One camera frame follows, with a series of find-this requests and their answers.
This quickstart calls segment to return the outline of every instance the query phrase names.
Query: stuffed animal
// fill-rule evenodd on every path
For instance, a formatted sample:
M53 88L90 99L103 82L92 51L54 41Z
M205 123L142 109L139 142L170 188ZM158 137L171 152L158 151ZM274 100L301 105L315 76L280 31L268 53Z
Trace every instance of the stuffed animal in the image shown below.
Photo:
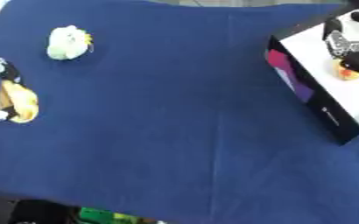
M72 60L92 45L92 37L74 25L56 28L52 31L47 55L53 60Z

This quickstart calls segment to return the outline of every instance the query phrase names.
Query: plush toy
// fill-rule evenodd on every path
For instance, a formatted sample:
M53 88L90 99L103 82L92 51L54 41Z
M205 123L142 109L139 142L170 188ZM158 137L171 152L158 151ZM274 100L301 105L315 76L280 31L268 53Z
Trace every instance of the plush toy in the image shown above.
M28 123L38 112L38 97L25 86L18 70L0 58L0 121Z
M92 46L92 37L74 25L56 28L52 31L47 55L53 60L72 60Z
M359 73L341 65L341 59L334 59L334 70L337 77L344 81L352 81L359 78Z

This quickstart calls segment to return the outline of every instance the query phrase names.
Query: open box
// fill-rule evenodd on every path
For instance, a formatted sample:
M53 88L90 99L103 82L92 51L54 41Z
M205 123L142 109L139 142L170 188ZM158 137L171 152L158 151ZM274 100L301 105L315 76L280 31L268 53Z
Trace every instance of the open box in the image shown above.
M322 36L326 20L338 18L344 37L359 41L359 23L351 19L352 11L354 7L345 6L274 34L266 53L287 86L343 144L359 136L359 79L338 78Z

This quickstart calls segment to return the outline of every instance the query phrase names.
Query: navy blue cloth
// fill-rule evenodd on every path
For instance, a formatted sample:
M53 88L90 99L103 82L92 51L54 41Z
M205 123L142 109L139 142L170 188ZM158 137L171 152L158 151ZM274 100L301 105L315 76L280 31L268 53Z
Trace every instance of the navy blue cloth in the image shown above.
M359 138L339 146L264 61L270 34L333 8L11 1L0 56L40 113L0 122L0 193L186 224L359 223ZM65 25L95 51L48 59Z

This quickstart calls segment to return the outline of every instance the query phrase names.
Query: yellow plush toy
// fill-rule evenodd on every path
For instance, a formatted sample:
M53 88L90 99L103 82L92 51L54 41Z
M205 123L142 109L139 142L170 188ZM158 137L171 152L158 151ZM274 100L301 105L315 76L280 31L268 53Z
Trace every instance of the yellow plush toy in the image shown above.
M334 59L334 67L337 76L344 81L352 81L359 79L359 73L353 70L349 70L341 65L341 59Z

